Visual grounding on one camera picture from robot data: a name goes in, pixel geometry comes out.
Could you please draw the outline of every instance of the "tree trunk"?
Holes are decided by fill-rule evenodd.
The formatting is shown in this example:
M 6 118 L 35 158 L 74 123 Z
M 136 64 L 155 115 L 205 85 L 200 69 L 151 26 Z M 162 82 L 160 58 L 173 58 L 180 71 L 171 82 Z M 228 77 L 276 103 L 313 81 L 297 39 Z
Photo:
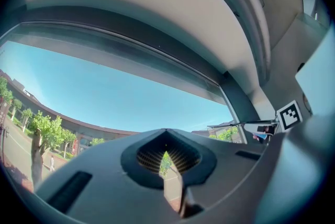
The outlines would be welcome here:
M 28 122 L 28 117 L 26 117 L 26 119 L 25 119 L 25 123 L 24 123 L 23 126 L 22 126 L 22 132 L 23 132 L 23 133 L 24 133 L 25 130 L 26 130 L 27 122 Z
M 31 178 L 34 189 L 42 181 L 43 158 L 40 152 L 40 137 L 41 132 L 37 129 L 31 142 Z
M 11 120 L 12 120 L 12 121 L 14 120 L 15 112 L 16 112 L 16 108 L 14 107 L 14 108 L 13 108 L 13 114 L 12 114 L 12 117 L 11 117 Z
M 68 144 L 69 144 L 68 142 L 65 143 L 65 147 L 64 147 L 64 156 L 63 156 L 64 158 L 65 158 L 65 156 L 66 156 L 66 148 L 67 148 Z

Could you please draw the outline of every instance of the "glass panel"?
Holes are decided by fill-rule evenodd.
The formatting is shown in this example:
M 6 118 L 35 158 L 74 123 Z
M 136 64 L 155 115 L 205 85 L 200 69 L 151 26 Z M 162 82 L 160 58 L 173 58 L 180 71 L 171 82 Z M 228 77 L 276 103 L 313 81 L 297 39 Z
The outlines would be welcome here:
M 235 121 L 223 122 L 219 125 L 230 125 L 234 124 Z M 210 138 L 233 142 L 233 143 L 243 143 L 243 136 L 240 133 L 238 127 L 208 127 L 208 133 Z
M 1 41 L 0 80 L 1 102 L 12 103 L 4 121 L 5 166 L 31 191 L 32 137 L 41 121 L 61 130 L 51 136 L 41 130 L 44 180 L 105 141 L 158 128 L 221 138 L 227 129 L 209 126 L 233 120 L 214 82 L 145 44 L 78 27 L 16 28 Z M 22 106 L 12 120 L 13 98 Z M 225 138 L 242 141 L 238 132 Z M 173 167 L 164 179 L 179 188 Z M 165 196 L 175 200 L 169 202 L 177 210 L 177 196 L 169 188 Z

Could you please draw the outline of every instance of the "road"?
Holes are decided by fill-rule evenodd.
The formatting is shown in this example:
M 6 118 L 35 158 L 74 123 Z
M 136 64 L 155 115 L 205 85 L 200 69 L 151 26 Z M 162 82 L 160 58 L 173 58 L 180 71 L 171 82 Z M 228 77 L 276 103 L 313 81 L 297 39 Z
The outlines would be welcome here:
M 6 118 L 4 126 L 8 127 L 8 136 L 4 138 L 4 153 L 8 160 L 15 166 L 26 178 L 32 182 L 31 179 L 31 139 L 26 137 L 13 122 Z M 43 155 L 44 164 L 50 165 L 50 155 L 45 153 Z M 64 162 L 54 159 L 54 166 L 58 167 L 64 165 Z M 44 180 L 50 175 L 48 168 L 43 166 L 42 168 L 42 179 Z M 172 170 L 168 170 L 164 177 L 164 196 L 166 200 L 170 201 L 173 208 L 178 207 L 179 199 L 181 196 L 181 183 L 177 177 L 177 174 Z
M 4 138 L 4 153 L 13 166 L 17 167 L 21 173 L 26 175 L 29 181 L 31 179 L 31 141 L 25 138 L 22 131 L 20 131 L 10 119 L 6 118 L 4 126 L 8 127 L 8 136 Z M 50 156 L 43 155 L 44 163 L 49 166 Z M 42 178 L 49 176 L 50 171 L 44 166 L 42 168 Z

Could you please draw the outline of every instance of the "sky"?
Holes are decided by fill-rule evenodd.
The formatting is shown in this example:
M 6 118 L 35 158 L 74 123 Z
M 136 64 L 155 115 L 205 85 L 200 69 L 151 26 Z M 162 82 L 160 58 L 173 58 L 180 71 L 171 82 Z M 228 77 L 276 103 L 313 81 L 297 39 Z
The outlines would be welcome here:
M 45 106 L 89 124 L 143 132 L 206 130 L 232 120 L 227 106 L 52 51 L 6 42 L 0 69 Z

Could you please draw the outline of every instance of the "tree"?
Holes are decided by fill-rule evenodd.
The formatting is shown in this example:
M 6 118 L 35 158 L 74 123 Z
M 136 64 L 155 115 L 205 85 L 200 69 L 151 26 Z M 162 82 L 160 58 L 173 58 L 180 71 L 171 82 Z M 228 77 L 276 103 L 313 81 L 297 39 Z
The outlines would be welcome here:
M 61 123 L 62 119 L 59 116 L 51 120 L 49 115 L 43 116 L 40 111 L 32 120 L 34 133 L 31 142 L 31 178 L 34 187 L 42 181 L 42 155 L 45 150 L 50 147 L 55 148 L 64 141 Z
M 7 90 L 7 79 L 0 77 L 0 95 L 3 95 Z
M 7 79 L 0 77 L 0 96 L 9 104 L 12 103 L 13 94 L 7 89 Z
M 161 161 L 161 166 L 160 166 L 160 170 L 159 172 L 165 176 L 166 173 L 168 172 L 168 170 L 172 170 L 174 173 L 177 174 L 177 171 L 175 169 L 172 168 L 173 166 L 173 162 L 168 154 L 168 152 L 166 151 L 163 155 L 162 161 Z
M 12 117 L 11 117 L 11 120 L 13 121 L 14 120 L 14 116 L 15 116 L 15 112 L 17 109 L 21 109 L 22 108 L 22 102 L 16 98 L 14 98 L 13 100 L 13 114 L 12 114 Z
M 66 155 L 66 148 L 68 147 L 68 144 L 76 139 L 76 136 L 74 133 L 67 129 L 63 129 L 63 138 L 64 138 L 64 158 Z
M 25 109 L 24 111 L 22 111 L 22 114 L 26 118 L 25 122 L 23 124 L 23 127 L 22 127 L 22 131 L 24 132 L 26 130 L 28 120 L 32 117 L 32 111 L 31 111 L 30 108 L 28 108 L 28 109 Z
M 94 138 L 90 144 L 91 146 L 95 146 L 95 145 L 98 145 L 98 144 L 101 144 L 101 143 L 104 143 L 105 140 L 103 138 Z
M 232 142 L 231 136 L 237 132 L 238 132 L 237 127 L 234 126 L 232 128 L 225 130 L 223 133 L 219 135 L 210 135 L 209 138 Z

